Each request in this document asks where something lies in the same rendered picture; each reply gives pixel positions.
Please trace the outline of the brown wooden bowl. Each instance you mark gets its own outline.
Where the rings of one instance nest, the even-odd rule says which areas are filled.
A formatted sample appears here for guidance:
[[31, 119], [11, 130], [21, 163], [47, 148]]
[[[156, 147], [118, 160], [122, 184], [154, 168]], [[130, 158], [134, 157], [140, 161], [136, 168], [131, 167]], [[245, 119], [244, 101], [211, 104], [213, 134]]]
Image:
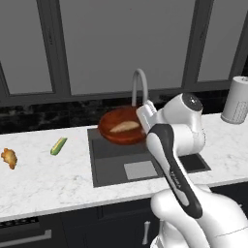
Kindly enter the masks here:
[[[136, 114], [137, 107], [116, 108], [105, 113], [98, 124], [100, 134], [112, 143], [129, 145], [145, 140], [146, 134]], [[113, 132], [112, 129], [125, 121], [134, 121], [139, 125], [136, 129], [124, 132]]]

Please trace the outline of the white paper towel roll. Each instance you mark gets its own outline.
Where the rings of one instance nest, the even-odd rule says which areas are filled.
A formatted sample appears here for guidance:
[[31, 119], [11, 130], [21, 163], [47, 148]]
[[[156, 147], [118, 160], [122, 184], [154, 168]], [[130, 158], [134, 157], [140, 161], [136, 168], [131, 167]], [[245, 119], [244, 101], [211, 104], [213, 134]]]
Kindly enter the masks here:
[[248, 77], [239, 76], [232, 79], [221, 119], [227, 123], [239, 125], [248, 114]]

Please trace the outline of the dark grey sink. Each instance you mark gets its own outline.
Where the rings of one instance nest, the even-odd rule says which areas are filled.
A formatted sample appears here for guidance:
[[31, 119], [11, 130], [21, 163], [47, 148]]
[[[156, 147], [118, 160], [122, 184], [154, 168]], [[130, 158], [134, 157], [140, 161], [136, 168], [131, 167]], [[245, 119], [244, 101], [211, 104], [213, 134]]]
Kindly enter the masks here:
[[93, 185], [104, 187], [163, 177], [144, 142], [119, 145], [104, 139], [97, 128], [88, 129]]

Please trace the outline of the grey curved tap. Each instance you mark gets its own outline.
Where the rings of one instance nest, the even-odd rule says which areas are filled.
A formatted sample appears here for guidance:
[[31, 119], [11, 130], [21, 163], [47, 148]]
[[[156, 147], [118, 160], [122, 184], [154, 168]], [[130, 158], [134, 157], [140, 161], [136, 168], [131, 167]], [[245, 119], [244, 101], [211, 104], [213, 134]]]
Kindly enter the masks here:
[[140, 78], [140, 82], [142, 86], [142, 102], [145, 103], [148, 100], [148, 87], [147, 87], [146, 75], [142, 69], [136, 69], [133, 74], [133, 87], [132, 87], [132, 106], [133, 107], [137, 105], [138, 78]]

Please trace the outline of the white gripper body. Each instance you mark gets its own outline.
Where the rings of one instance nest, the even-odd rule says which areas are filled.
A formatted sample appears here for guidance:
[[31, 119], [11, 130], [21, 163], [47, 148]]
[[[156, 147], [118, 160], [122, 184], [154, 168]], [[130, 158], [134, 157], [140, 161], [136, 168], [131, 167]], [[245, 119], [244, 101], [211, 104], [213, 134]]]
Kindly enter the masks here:
[[153, 112], [149, 105], [143, 105], [137, 109], [137, 116], [139, 118], [139, 122], [142, 126], [142, 129], [148, 133], [152, 127], [152, 115]]

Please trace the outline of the green and yellow corn cob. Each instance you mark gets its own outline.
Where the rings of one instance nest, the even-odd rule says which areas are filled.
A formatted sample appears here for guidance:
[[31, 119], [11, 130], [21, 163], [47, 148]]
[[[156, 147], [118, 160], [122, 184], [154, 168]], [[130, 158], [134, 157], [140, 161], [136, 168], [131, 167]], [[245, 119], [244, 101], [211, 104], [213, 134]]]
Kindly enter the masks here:
[[67, 138], [60, 138], [57, 143], [50, 149], [50, 154], [56, 156], [60, 152], [66, 141]]

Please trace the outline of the golden brown croissant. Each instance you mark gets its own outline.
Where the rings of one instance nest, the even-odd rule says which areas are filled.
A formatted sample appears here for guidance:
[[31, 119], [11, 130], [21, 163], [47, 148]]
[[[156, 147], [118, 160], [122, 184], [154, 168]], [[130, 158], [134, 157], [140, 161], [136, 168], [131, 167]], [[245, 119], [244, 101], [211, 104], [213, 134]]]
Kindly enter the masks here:
[[16, 153], [9, 148], [5, 148], [4, 151], [1, 153], [1, 158], [7, 163], [11, 170], [16, 167], [17, 157]]

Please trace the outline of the dark framed window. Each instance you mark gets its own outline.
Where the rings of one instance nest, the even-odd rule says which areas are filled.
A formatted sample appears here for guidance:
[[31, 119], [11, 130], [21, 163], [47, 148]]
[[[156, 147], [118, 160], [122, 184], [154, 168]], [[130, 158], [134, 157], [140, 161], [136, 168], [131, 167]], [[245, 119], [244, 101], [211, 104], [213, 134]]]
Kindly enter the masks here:
[[226, 89], [248, 55], [248, 0], [0, 0], [0, 106]]

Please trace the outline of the dark cupboard door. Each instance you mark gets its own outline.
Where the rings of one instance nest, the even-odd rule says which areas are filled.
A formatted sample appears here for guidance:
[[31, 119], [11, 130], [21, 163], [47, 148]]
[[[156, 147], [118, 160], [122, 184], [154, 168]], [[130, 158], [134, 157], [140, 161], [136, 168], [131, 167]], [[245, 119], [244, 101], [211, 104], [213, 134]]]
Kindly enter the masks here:
[[96, 207], [70, 210], [61, 214], [68, 248], [86, 248], [86, 231], [98, 222]]
[[248, 182], [211, 187], [211, 191], [233, 199], [248, 214]]
[[[98, 208], [105, 248], [150, 248], [159, 230], [150, 199], [119, 202]], [[150, 221], [148, 244], [142, 245], [144, 222]]]

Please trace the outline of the black dishwasher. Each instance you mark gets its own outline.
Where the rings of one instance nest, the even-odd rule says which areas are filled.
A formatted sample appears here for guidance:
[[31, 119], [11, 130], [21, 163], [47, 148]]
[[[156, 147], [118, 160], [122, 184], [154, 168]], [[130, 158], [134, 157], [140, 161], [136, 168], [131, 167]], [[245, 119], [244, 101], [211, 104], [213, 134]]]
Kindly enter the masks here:
[[55, 215], [29, 217], [0, 222], [0, 242], [42, 235], [52, 230], [51, 239], [10, 246], [6, 248], [67, 248], [60, 219]]

